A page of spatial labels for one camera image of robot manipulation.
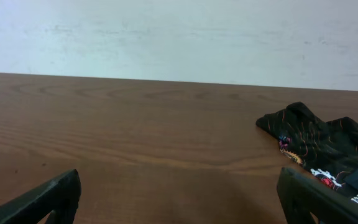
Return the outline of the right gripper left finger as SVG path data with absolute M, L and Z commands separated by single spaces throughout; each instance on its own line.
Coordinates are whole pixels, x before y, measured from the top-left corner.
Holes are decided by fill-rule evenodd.
M 81 196 L 77 170 L 68 170 L 0 206 L 0 223 L 73 223 Z

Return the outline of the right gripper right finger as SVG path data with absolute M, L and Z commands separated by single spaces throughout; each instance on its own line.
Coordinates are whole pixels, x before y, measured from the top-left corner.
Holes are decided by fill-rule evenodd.
M 277 193 L 288 223 L 358 223 L 358 204 L 290 167 L 281 169 Z

